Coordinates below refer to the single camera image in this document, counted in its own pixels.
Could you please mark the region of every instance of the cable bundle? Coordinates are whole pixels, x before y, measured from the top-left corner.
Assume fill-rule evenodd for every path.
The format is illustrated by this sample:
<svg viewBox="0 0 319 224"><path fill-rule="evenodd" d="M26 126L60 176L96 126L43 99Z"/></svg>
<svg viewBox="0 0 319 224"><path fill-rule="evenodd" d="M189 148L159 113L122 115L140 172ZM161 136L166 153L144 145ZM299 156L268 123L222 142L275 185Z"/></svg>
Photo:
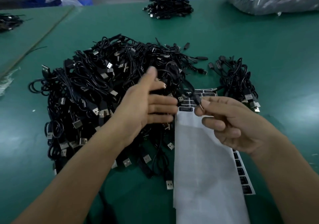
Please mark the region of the cable bundle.
<svg viewBox="0 0 319 224"><path fill-rule="evenodd" d="M170 19L172 16L186 16L194 11L189 0L150 0L143 10L148 10L150 17Z"/></svg>
<svg viewBox="0 0 319 224"><path fill-rule="evenodd" d="M253 111L259 112L258 94L250 81L251 73L247 72L247 65L242 63L242 58L235 61L234 56L229 57L229 59L220 56L215 65L208 64L220 76L221 86L217 90L224 89L224 96L241 101Z"/></svg>
<svg viewBox="0 0 319 224"><path fill-rule="evenodd" d="M157 68L159 80L166 83L166 89L154 93L176 97L180 102L185 97L193 97L199 104L193 86L185 79L185 71L191 69L206 74L193 64L207 58L183 54L181 51L188 47L189 43L181 49L176 44L163 46L158 40L157 44L144 44L119 34L103 37L83 52L76 51L73 59L64 61L63 67L51 71L42 65L43 78L31 82L28 88L32 93L48 96L50 121L45 125L45 135L48 157L55 161L57 173L112 116L126 91L137 84L150 66ZM37 82L41 83L39 90L35 87ZM133 156L147 177L161 174L164 179L170 178L168 159L162 148L173 149L170 144L164 144L171 127L171 124L147 125L122 151L113 167L129 166ZM151 137L160 132L160 136L151 141L157 151L152 168L147 165L150 157L142 144L150 131L154 131Z"/></svg>
<svg viewBox="0 0 319 224"><path fill-rule="evenodd" d="M23 23L19 16L0 13L0 32L12 30Z"/></svg>

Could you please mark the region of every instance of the forearm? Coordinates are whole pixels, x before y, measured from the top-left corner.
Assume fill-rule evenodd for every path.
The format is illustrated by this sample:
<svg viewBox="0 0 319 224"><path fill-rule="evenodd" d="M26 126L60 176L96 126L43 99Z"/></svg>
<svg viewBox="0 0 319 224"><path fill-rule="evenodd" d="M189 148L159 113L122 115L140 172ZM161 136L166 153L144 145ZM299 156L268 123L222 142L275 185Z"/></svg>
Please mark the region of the forearm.
<svg viewBox="0 0 319 224"><path fill-rule="evenodd" d="M122 150L118 139L113 137L115 129L106 128L100 129L69 160L44 192L13 223L83 223Z"/></svg>
<svg viewBox="0 0 319 224"><path fill-rule="evenodd" d="M286 224L317 223L319 176L280 135L252 156Z"/></svg>

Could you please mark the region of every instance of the hand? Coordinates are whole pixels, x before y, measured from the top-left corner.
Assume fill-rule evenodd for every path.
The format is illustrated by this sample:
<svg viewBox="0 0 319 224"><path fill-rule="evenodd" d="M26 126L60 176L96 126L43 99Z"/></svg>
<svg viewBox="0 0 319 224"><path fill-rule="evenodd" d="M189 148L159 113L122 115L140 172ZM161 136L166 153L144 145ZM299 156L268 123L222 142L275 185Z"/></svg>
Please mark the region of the hand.
<svg viewBox="0 0 319 224"><path fill-rule="evenodd" d="M163 82L155 81L156 77L156 68L150 67L139 83L128 89L121 104L105 124L116 125L118 137L124 147L134 140L146 124L171 122L173 115L177 113L176 98L149 94L150 91L166 87Z"/></svg>
<svg viewBox="0 0 319 224"><path fill-rule="evenodd" d="M265 118L232 98L202 97L201 105L204 111L197 107L197 116L213 116L203 117L203 125L213 129L222 144L235 150L251 155L273 137L282 136Z"/></svg>

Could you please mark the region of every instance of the white paper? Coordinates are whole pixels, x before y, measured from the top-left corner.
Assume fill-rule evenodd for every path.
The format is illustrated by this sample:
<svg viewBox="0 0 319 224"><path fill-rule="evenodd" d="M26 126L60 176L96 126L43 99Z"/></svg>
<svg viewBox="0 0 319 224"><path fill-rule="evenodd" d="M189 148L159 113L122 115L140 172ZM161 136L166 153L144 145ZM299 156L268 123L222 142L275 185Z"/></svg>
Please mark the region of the white paper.
<svg viewBox="0 0 319 224"><path fill-rule="evenodd" d="M175 123L174 206L177 224L250 223L232 149L193 112Z"/></svg>

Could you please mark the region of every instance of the green work table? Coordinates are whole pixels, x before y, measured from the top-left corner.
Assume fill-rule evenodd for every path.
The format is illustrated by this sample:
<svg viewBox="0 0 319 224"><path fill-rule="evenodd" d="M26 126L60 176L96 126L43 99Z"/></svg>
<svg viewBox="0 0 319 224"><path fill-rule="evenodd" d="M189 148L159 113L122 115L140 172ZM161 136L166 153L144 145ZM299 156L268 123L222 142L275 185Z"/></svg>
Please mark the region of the green work table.
<svg viewBox="0 0 319 224"><path fill-rule="evenodd" d="M118 33L141 42L190 42L187 54L207 56L198 63L206 76L190 72L195 88L219 85L208 62L220 55L242 57L259 94L260 114L289 137L318 173L319 169L319 14L251 16L225 0L193 0L194 13L171 20L150 18L146 3L75 8L14 73L14 81L0 98L0 222L13 220L54 178L44 124L49 120L47 99L32 94L27 84L41 78L41 65L62 66L75 50L85 50ZM173 151L169 157L173 162ZM282 223L265 182L251 159L242 154L256 195L246 196L251 223ZM119 223L175 223L173 193L161 177L147 179L135 165L111 170L103 190ZM101 202L90 214L97 220Z"/></svg>
<svg viewBox="0 0 319 224"><path fill-rule="evenodd" d="M0 78L17 64L45 37L73 6L0 10L0 13L21 15L24 23L14 30L0 33Z"/></svg>

